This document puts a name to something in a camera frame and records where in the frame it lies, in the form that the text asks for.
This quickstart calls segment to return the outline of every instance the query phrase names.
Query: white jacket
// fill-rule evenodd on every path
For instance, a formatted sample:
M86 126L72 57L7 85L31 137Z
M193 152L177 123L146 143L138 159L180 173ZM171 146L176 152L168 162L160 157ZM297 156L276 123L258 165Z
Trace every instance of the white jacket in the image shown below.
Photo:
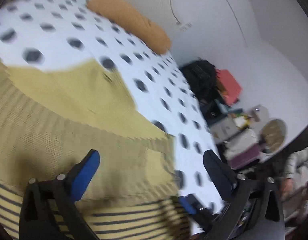
M285 165L285 178L294 180L294 191L304 187L308 182L308 147L292 153Z

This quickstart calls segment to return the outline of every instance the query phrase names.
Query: hand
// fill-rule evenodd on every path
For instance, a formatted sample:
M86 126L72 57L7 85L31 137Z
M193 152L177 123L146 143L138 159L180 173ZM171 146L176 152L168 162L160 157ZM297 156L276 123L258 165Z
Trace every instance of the hand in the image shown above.
M281 186L282 198L286 198L293 190L293 179L285 179Z
M193 235L193 236L190 238L190 240L198 239L198 237L199 237L200 234L201 234L201 233L198 233L198 234Z

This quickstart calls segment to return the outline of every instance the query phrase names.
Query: black backpack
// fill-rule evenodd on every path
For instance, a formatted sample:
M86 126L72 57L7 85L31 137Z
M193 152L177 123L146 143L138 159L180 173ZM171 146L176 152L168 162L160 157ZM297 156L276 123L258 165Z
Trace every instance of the black backpack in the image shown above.
M194 61L180 69L198 100L210 101L215 94L215 66L207 60Z

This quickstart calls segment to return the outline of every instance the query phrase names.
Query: metal screw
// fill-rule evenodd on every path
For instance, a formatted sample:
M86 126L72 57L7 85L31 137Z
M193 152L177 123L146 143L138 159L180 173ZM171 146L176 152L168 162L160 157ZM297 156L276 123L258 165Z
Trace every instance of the metal screw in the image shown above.
M35 179L35 178L31 178L31 179L29 179L29 181L28 181L29 184L33 184L33 183L35 183L35 182L36 182L36 179Z
M56 178L58 179L58 180L63 180L63 179L65 179L65 174L59 174Z
M267 181L270 182L271 184L274 183L274 179L273 179L272 177L268 177L268 178L267 178Z
M245 180L245 179L246 179L246 176L245 176L243 173L238 173L238 174L236 175L236 177L237 177L238 179L240 179L240 180Z

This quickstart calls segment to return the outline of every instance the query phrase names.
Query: white bedsheet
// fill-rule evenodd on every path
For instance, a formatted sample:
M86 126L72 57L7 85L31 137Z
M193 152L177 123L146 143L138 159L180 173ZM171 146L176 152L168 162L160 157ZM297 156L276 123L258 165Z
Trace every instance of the white bedsheet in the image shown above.
M6 65L63 70L94 57L117 68L149 121L175 136L180 195L195 193L218 211L222 200L203 166L216 152L184 76L168 52L156 55L140 39L86 7L86 0L18 0L0 10L0 57Z

